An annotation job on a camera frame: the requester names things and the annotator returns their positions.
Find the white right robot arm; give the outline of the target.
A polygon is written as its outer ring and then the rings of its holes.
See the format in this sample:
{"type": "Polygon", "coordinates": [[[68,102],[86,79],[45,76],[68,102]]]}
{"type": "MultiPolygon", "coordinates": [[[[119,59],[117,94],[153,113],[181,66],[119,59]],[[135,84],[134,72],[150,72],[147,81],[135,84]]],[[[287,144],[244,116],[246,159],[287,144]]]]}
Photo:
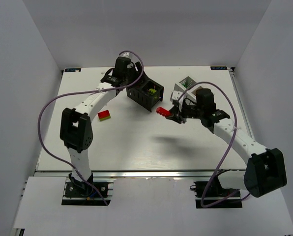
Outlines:
{"type": "Polygon", "coordinates": [[[173,107],[166,119],[179,124],[189,118],[199,119],[212,134],[221,138],[246,164],[245,171],[226,171],[214,178],[223,189],[243,189],[258,198],[287,184],[284,157],[277,149],[268,149],[238,129],[234,120],[216,108],[214,95],[208,88],[196,91],[196,102],[180,91],[171,95],[173,107]]]}

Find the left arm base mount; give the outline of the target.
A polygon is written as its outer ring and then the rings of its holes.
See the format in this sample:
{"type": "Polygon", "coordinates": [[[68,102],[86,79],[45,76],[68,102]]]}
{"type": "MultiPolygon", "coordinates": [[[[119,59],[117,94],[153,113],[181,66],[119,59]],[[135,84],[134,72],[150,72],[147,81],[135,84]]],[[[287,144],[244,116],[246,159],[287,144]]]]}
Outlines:
{"type": "Polygon", "coordinates": [[[107,207],[113,195],[113,181],[107,179],[94,179],[93,185],[106,202],[102,200],[94,188],[90,187],[89,190],[85,192],[83,189],[74,185],[69,178],[66,178],[61,205],[107,207]]]}

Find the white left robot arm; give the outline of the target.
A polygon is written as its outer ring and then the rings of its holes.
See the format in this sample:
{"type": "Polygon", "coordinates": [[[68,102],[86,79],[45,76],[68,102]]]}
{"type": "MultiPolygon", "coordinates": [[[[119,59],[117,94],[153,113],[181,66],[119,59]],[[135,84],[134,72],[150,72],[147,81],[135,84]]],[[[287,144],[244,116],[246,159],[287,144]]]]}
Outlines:
{"type": "Polygon", "coordinates": [[[143,74],[141,61],[134,63],[130,58],[119,56],[115,66],[100,80],[96,90],[79,105],[65,108],[61,115],[59,137],[70,155],[73,171],[72,182],[91,182],[88,148],[93,141],[92,122],[101,109],[114,99],[125,86],[136,83],[143,74]]]}

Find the red and lime lego stack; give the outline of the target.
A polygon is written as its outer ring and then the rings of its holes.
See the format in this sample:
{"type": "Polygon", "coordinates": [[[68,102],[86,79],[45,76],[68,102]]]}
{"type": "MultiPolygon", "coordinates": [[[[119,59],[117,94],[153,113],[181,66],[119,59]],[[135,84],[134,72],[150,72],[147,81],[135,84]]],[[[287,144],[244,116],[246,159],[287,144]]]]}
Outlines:
{"type": "Polygon", "coordinates": [[[97,115],[98,115],[98,119],[100,121],[104,121],[104,120],[107,120],[107,119],[110,119],[111,118],[111,115],[110,115],[109,110],[101,111],[97,115]]]}

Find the red lego with lime top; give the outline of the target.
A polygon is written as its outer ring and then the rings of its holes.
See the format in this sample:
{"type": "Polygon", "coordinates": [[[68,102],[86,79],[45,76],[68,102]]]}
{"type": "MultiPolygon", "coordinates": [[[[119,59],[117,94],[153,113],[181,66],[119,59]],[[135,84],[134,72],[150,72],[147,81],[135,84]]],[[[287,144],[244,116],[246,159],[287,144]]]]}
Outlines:
{"type": "Polygon", "coordinates": [[[172,115],[170,111],[164,109],[163,107],[158,107],[156,109],[156,113],[162,115],[163,117],[170,117],[172,115]]]}

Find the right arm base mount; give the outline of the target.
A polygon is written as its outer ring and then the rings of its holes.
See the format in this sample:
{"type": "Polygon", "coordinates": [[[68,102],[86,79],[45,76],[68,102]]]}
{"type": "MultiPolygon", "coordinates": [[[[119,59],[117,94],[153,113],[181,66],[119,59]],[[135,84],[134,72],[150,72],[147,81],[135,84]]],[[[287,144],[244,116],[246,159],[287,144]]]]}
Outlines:
{"type": "MultiPolygon", "coordinates": [[[[201,206],[201,199],[204,193],[206,184],[208,183],[213,172],[209,171],[191,171],[189,176],[193,178],[193,183],[190,185],[189,190],[195,194],[196,209],[203,209],[201,206]]],[[[203,204],[209,205],[217,200],[221,200],[229,194],[234,193],[234,189],[222,188],[217,177],[212,181],[205,195],[203,204]]],[[[223,202],[209,207],[211,209],[230,209],[242,208],[241,193],[235,193],[223,202]]]]}

